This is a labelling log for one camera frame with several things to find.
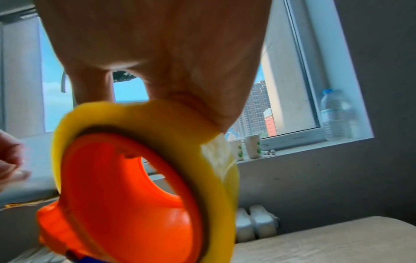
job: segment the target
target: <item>sky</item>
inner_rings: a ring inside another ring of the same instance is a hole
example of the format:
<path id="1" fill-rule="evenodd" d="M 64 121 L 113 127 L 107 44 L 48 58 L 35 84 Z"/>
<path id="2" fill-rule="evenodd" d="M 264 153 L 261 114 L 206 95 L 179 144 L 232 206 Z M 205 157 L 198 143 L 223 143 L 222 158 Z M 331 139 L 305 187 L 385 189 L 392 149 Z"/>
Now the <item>sky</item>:
<path id="1" fill-rule="evenodd" d="M 69 80 L 66 81 L 67 93 L 61 92 L 61 77 L 63 68 L 56 58 L 49 39 L 39 23 L 40 47 L 42 56 L 43 97 L 45 105 L 45 131 L 51 132 L 58 125 L 61 118 L 73 109 L 72 91 Z M 254 82 L 264 80 L 261 65 Z M 147 92 L 143 82 L 139 79 L 114 83 L 116 101 L 146 101 Z"/>

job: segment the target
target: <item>hand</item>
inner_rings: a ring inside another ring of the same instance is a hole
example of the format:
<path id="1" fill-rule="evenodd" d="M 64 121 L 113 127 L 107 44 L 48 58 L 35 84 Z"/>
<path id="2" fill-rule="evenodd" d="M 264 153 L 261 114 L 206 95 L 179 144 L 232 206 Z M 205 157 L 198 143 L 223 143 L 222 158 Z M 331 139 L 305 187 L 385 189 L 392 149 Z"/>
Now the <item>hand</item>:
<path id="1" fill-rule="evenodd" d="M 24 146 L 0 130 L 0 193 L 12 182 L 26 180 L 30 173 L 18 171 L 23 164 Z"/>
<path id="2" fill-rule="evenodd" d="M 77 103 L 113 100 L 111 71 L 143 79 L 220 131 L 241 114 L 271 0 L 35 0 Z"/>

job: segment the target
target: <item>white cup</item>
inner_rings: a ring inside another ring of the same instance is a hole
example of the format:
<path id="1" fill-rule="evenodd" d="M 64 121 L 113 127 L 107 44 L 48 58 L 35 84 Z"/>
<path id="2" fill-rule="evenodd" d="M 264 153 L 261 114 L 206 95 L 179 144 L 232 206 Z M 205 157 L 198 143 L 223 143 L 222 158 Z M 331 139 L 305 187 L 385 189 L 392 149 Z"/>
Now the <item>white cup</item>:
<path id="1" fill-rule="evenodd" d="M 260 135 L 253 135 L 243 139 L 246 146 L 247 155 L 250 159 L 257 159 L 261 157 Z"/>
<path id="2" fill-rule="evenodd" d="M 231 151 L 234 155 L 234 158 L 237 161 L 243 161 L 243 143 L 241 140 L 235 140 L 235 141 L 230 141 L 228 142 L 228 144 L 230 145 Z"/>

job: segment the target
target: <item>orange toy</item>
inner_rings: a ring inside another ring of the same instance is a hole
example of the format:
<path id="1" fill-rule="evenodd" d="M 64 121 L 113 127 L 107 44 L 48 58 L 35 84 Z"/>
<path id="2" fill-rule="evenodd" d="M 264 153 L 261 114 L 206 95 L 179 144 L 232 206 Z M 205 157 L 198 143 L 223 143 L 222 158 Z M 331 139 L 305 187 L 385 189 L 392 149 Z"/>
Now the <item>orange toy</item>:
<path id="1" fill-rule="evenodd" d="M 150 180 L 142 157 L 178 196 Z M 120 263 L 230 261 L 236 163 L 224 136 L 190 109 L 81 105 L 55 131 L 52 166 L 61 195 L 37 217 L 53 251 Z"/>

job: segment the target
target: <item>plastic water bottle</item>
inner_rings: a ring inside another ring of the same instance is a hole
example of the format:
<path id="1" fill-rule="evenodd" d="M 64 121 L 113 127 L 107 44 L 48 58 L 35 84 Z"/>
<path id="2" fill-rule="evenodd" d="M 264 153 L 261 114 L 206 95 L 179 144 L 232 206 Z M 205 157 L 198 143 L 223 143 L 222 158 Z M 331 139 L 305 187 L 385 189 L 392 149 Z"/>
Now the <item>plastic water bottle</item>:
<path id="1" fill-rule="evenodd" d="M 343 102 L 332 89 L 324 90 L 321 100 L 322 123 L 328 141 L 344 140 L 350 137 Z"/>

